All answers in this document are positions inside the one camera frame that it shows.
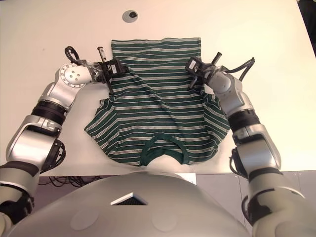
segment green striped shirt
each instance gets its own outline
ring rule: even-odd
[[[181,164],[212,158],[229,126],[218,99],[192,80],[185,64],[200,57],[200,38],[112,41],[129,72],[112,79],[85,131],[111,159],[147,165],[166,154]]]

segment floor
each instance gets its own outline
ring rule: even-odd
[[[284,175],[292,181],[316,209],[316,170],[285,172]],[[240,208],[241,201],[247,193],[247,181],[244,178],[234,174],[199,174],[196,179],[198,186],[213,196],[251,232],[251,226],[245,220]],[[59,188],[52,184],[39,186],[35,196],[34,211],[76,189],[72,185],[64,185]]]

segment white table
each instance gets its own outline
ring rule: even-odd
[[[282,170],[316,169],[316,59],[295,0],[8,0],[1,1],[0,21],[0,159],[24,117],[68,62],[72,45],[81,58],[100,61],[96,50],[110,42],[165,37],[201,37],[202,59],[220,51],[220,63],[239,66],[252,56],[256,63],[244,80],[261,122],[282,155]],[[128,24],[122,14],[136,10]],[[105,157],[83,130],[93,118],[107,88],[89,85],[79,94],[60,140],[67,157],[46,175],[110,175],[143,168]],[[179,165],[157,158],[148,169],[168,172],[230,172],[231,133],[218,155],[201,165]]]

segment ventilation grille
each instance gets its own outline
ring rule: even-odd
[[[135,193],[130,193],[112,201],[111,205],[147,205],[147,202]]]

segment silver robot arm segment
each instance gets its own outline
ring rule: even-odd
[[[280,154],[266,128],[260,123],[248,96],[242,91],[242,79],[254,63],[228,70],[191,58],[186,69],[195,76],[190,88],[200,78],[219,98],[233,131],[236,148],[231,161],[235,173],[248,179],[248,197],[242,202],[243,213],[253,226],[254,237],[316,236],[316,211],[304,196],[279,171]],[[241,69],[240,79],[230,73]]]
[[[98,68],[63,65],[56,73],[32,113],[25,117],[6,150],[5,165],[0,166],[0,236],[12,224],[27,216],[33,208],[33,196],[39,174],[59,165],[57,138],[77,93],[98,76]]]

